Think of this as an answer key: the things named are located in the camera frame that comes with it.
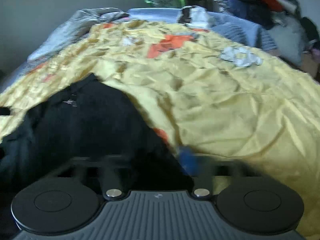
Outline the small black white object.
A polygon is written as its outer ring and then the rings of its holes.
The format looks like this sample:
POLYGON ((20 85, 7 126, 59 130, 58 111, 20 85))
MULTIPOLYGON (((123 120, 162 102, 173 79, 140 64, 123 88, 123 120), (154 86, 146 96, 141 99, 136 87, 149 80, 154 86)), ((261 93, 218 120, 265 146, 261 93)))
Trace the small black white object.
POLYGON ((177 22, 198 29, 210 29, 215 25, 214 17, 197 5, 183 7, 178 13, 177 22))

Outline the black pants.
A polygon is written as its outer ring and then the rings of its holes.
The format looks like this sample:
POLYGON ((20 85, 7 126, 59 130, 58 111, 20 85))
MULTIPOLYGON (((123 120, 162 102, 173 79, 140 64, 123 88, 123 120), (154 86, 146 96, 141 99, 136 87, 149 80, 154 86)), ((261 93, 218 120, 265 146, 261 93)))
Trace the black pants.
POLYGON ((17 231, 12 199, 73 157, 119 154, 137 190, 191 190, 194 182, 127 95, 91 74, 29 109, 1 143, 1 239, 17 231))

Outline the pile of clothes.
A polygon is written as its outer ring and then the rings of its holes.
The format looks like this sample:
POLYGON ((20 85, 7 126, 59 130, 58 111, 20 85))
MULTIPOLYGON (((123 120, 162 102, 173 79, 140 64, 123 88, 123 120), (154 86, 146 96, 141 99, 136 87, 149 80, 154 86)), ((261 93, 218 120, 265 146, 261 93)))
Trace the pile of clothes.
POLYGON ((304 54, 319 51, 316 25, 300 14, 297 0, 225 0, 233 16, 262 26, 276 44, 280 57, 302 66, 304 54))

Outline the grey white crumpled sheet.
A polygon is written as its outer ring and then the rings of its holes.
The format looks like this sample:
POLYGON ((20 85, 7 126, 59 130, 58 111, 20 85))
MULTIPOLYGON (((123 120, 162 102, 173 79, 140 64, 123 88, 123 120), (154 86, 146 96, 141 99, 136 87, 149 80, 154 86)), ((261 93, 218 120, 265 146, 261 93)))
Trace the grey white crumpled sheet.
POLYGON ((27 61, 32 62, 42 57, 58 53, 88 33, 91 27, 96 24, 111 23, 128 16, 129 14, 127 12, 118 8, 78 10, 70 19, 59 25, 43 44, 28 56, 27 61))

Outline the white crumpled cloth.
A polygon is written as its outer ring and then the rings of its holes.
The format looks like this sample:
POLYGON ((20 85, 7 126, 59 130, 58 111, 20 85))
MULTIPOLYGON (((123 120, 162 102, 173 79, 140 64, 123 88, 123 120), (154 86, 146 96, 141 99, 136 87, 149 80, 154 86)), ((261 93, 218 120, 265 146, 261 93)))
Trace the white crumpled cloth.
POLYGON ((263 63, 263 59, 244 47, 226 47, 220 53, 219 58, 231 62, 239 68, 247 68, 251 65, 259 66, 263 63))

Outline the green plastic chair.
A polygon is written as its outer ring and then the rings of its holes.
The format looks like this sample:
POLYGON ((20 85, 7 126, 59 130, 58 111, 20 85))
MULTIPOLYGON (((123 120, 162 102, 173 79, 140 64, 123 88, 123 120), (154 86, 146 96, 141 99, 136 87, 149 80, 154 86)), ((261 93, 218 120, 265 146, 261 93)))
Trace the green plastic chair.
POLYGON ((144 0, 149 7, 154 8, 182 8, 186 6, 186 0, 166 0, 164 2, 154 2, 151 0, 144 0))

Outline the yellow floral bed quilt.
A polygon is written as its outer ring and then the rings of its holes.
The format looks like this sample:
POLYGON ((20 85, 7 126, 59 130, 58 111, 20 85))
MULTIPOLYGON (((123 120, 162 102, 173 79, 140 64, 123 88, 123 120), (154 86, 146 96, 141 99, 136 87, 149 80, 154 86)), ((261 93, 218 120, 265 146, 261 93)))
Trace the yellow floral bed quilt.
POLYGON ((319 239, 319 85, 270 54, 239 68, 220 59, 240 44, 181 24, 94 25, 89 35, 18 79, 1 94, 11 133, 27 110, 88 74, 126 93, 171 147, 240 159, 296 190, 305 211, 298 232, 319 239))

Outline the black bag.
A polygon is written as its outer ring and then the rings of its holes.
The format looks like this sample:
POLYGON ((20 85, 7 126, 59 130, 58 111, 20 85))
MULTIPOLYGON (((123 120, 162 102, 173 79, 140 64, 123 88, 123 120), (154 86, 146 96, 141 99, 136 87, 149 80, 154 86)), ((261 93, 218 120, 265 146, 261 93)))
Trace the black bag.
POLYGON ((205 8, 207 11, 214 11, 214 0, 186 0, 186 5, 197 5, 205 8))

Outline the blue striped blanket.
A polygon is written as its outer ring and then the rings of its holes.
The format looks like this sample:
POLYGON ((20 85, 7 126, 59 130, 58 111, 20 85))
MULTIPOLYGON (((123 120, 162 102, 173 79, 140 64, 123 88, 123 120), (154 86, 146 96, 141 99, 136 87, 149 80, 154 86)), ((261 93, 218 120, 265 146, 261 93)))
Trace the blue striped blanket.
MULTIPOLYGON (((176 23, 181 9, 176 8, 133 8, 128 10, 130 18, 152 22, 176 23)), ((271 35, 261 25, 237 18, 230 14, 209 12, 215 20, 211 30, 234 42, 260 48, 263 51, 277 49, 271 35)))

